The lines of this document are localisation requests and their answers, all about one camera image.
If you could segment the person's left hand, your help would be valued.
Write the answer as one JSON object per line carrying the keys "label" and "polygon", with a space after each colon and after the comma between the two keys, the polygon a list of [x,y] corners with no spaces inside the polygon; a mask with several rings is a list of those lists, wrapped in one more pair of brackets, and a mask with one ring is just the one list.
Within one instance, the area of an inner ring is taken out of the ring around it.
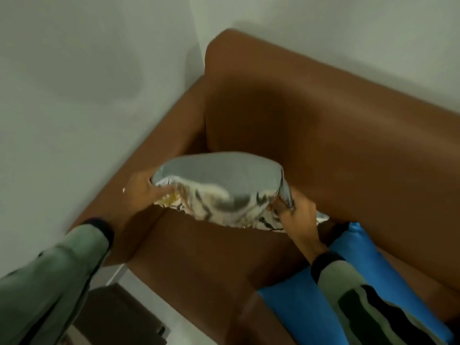
{"label": "person's left hand", "polygon": [[155,186],[150,181],[156,168],[134,173],[124,187],[122,196],[115,202],[104,218],[112,226],[116,236],[126,228],[129,220],[155,202],[149,201],[149,188]]}

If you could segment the person's right hand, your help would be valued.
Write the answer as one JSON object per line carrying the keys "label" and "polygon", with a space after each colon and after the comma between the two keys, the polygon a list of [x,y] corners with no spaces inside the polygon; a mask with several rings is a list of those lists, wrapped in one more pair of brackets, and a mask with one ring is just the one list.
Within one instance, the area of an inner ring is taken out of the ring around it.
{"label": "person's right hand", "polygon": [[316,204],[295,187],[290,187],[290,193],[295,212],[290,221],[281,221],[281,224],[308,263],[313,264],[319,255],[328,252],[319,239]]}

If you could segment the grey floral patterned pillow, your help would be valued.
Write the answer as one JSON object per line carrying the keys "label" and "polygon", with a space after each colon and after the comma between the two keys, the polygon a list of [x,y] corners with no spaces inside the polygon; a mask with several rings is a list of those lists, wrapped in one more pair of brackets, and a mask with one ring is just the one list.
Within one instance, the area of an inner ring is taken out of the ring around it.
{"label": "grey floral patterned pillow", "polygon": [[269,207],[276,198],[294,207],[283,167],[244,152],[175,157],[161,165],[150,182],[157,187],[174,186],[174,192],[156,205],[220,226],[285,233]]}

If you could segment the person's right forearm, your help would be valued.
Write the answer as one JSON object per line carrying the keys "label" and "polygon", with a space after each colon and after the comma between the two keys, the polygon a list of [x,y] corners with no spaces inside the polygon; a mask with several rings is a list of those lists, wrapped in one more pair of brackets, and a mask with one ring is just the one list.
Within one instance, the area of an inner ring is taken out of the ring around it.
{"label": "person's right forearm", "polygon": [[341,255],[329,250],[317,255],[311,276],[350,345],[448,345],[410,313],[382,299]]}

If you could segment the person's left forearm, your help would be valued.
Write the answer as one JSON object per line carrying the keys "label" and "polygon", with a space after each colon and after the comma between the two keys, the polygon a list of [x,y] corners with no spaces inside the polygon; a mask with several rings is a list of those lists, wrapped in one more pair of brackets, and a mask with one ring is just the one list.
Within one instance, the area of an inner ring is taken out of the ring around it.
{"label": "person's left forearm", "polygon": [[0,345],[59,345],[109,254],[112,227],[88,219],[27,265],[0,278]]}

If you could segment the brown leather sofa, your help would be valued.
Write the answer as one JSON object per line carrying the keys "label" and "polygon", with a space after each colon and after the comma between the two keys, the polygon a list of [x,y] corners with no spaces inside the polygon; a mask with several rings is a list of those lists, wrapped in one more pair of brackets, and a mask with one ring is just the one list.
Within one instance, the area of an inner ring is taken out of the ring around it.
{"label": "brown leather sofa", "polygon": [[[207,151],[279,162],[320,212],[358,221],[460,332],[460,115],[227,29],[204,75],[73,226],[106,213],[133,172]],[[106,264],[122,263],[220,345],[297,345],[256,292],[305,265],[280,233],[154,206],[116,239]]]}

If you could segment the blue pillow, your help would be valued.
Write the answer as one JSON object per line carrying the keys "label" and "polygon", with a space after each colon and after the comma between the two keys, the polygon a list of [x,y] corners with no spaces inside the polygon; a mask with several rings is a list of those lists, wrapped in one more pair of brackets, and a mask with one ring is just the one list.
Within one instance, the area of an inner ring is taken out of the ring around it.
{"label": "blue pillow", "polygon": [[[410,313],[448,345],[457,345],[448,326],[415,294],[358,222],[348,223],[330,251],[348,261],[382,299]],[[350,345],[336,313],[311,276],[311,266],[260,289],[259,294],[299,345]]]}

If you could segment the dark brown side table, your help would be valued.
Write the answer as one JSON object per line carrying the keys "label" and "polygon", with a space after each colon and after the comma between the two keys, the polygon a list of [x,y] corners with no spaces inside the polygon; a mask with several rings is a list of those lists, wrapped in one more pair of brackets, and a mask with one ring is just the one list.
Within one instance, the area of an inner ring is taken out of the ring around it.
{"label": "dark brown side table", "polygon": [[91,345],[167,345],[167,327],[119,284],[90,290],[73,324]]}

